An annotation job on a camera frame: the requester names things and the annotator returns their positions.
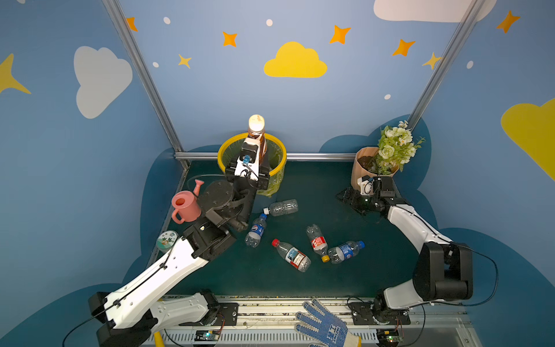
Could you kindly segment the brown coffee drink bottle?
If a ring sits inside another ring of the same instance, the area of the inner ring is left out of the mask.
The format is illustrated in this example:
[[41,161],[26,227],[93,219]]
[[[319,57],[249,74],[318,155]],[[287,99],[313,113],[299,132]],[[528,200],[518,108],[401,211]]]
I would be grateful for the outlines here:
[[259,114],[252,115],[248,123],[248,135],[245,140],[251,162],[254,163],[254,150],[257,150],[258,161],[263,162],[267,152],[265,139],[265,120]]

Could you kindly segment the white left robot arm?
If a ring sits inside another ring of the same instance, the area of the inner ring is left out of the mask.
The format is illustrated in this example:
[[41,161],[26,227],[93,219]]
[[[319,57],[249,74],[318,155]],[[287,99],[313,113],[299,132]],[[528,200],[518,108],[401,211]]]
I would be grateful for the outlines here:
[[163,296],[193,272],[205,267],[236,241],[244,231],[256,194],[270,181],[270,156],[260,162],[245,161],[242,150],[225,168],[224,179],[192,192],[201,209],[199,217],[177,237],[172,248],[122,288],[98,292],[89,298],[93,318],[101,322],[96,335],[100,346],[141,346],[158,331],[184,323],[209,325],[221,305],[207,289],[182,299]]

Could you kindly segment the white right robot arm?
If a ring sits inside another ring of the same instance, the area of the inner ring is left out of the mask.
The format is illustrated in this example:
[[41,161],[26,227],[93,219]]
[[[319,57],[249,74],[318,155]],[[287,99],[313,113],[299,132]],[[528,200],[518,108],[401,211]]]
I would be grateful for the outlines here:
[[358,189],[348,187],[336,198],[365,215],[377,212],[387,218],[419,252],[412,279],[378,293],[376,314],[406,311],[426,303],[452,304],[473,296],[473,256],[425,221],[403,198],[390,176],[364,176]]

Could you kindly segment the yellow rim waste bin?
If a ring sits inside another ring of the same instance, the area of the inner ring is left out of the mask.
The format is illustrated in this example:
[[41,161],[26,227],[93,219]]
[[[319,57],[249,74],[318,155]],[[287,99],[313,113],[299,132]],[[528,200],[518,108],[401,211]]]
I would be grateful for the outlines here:
[[[218,166],[224,172],[226,166],[237,157],[247,133],[237,134],[230,139],[226,140],[218,150]],[[285,165],[287,161],[287,152],[284,144],[275,136],[271,134],[265,135],[267,144],[266,158],[269,159],[270,165],[270,180],[267,189],[259,189],[258,195],[263,195],[271,198],[280,188],[285,175]]]

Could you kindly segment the pink ribbed flower pot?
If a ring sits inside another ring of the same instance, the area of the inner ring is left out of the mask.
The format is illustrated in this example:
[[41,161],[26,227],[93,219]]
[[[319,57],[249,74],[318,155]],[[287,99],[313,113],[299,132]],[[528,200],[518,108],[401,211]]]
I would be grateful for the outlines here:
[[393,176],[400,170],[394,160],[385,160],[380,156],[378,147],[363,147],[356,153],[354,166],[351,173],[351,186],[360,193],[357,179],[362,176]]

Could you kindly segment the clear crushed white cap bottle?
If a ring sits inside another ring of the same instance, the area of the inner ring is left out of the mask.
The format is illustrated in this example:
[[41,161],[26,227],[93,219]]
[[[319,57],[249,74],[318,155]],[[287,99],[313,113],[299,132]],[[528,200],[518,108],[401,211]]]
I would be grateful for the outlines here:
[[299,211],[299,205],[296,200],[284,200],[282,202],[274,202],[267,208],[263,209],[265,215],[279,217],[282,215],[289,215]]

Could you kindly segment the blue label pepsi bottle left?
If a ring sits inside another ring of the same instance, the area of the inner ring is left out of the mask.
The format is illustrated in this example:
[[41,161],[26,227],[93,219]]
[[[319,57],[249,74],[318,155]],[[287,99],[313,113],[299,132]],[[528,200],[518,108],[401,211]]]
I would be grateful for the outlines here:
[[247,233],[245,238],[246,245],[252,248],[258,247],[266,228],[267,215],[261,213],[260,216],[254,220],[249,232]]

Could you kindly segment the pink watering can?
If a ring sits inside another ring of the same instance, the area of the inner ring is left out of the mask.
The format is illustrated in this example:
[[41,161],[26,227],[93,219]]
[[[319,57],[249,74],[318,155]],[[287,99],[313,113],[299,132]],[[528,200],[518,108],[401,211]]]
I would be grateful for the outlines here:
[[193,191],[181,191],[175,194],[171,200],[174,211],[171,214],[172,220],[176,224],[196,221],[202,214],[201,207],[197,203],[201,186],[204,184],[202,180],[195,180],[195,189]]

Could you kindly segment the blue cap pepsi bottle right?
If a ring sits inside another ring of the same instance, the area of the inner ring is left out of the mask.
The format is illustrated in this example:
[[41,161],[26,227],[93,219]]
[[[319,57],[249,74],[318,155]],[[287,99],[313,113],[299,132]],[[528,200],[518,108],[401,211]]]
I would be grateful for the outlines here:
[[330,248],[328,257],[332,264],[339,264],[357,256],[365,246],[363,241],[347,241],[340,246]]

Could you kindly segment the yellow cap red label bottle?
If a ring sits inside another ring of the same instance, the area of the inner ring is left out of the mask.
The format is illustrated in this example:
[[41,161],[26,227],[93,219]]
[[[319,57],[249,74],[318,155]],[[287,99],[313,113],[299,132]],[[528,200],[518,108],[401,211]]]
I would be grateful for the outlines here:
[[309,238],[312,249],[318,254],[323,263],[330,261],[328,256],[328,243],[318,225],[313,224],[306,228],[306,235]]

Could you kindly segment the round green lid jar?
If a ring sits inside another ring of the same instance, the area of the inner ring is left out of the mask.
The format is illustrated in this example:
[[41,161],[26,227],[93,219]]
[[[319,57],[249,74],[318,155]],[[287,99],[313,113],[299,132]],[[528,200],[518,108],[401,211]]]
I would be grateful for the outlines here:
[[175,245],[178,238],[179,235],[175,231],[165,231],[157,238],[156,247],[160,252],[166,254]]

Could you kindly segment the blue dotted work glove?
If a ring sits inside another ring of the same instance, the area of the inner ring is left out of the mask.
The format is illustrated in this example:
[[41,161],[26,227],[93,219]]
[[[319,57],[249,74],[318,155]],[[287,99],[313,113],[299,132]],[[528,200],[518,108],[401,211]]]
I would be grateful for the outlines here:
[[332,314],[318,299],[303,303],[306,312],[297,312],[296,332],[317,341],[312,346],[361,347],[361,337],[349,332],[345,322]]

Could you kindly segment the aluminium back frame rail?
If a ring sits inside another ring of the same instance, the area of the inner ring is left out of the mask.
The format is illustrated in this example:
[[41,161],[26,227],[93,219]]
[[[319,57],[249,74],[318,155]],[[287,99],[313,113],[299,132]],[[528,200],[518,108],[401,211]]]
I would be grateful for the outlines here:
[[[177,160],[217,160],[217,152],[176,152]],[[290,153],[287,160],[294,161],[321,161],[321,162],[351,162],[356,153]]]

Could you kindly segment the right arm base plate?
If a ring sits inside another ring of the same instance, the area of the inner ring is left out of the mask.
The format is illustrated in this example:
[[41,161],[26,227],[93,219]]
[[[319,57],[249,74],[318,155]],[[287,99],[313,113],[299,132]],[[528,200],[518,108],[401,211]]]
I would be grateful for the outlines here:
[[370,301],[350,296],[347,306],[355,325],[410,325],[408,311],[389,308],[384,294],[378,294]]

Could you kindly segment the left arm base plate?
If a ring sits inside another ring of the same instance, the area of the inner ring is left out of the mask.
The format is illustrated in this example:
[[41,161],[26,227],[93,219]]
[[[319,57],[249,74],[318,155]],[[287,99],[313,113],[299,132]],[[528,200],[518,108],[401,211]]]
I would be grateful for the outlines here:
[[217,313],[209,316],[205,326],[236,326],[238,321],[238,303],[222,303]]

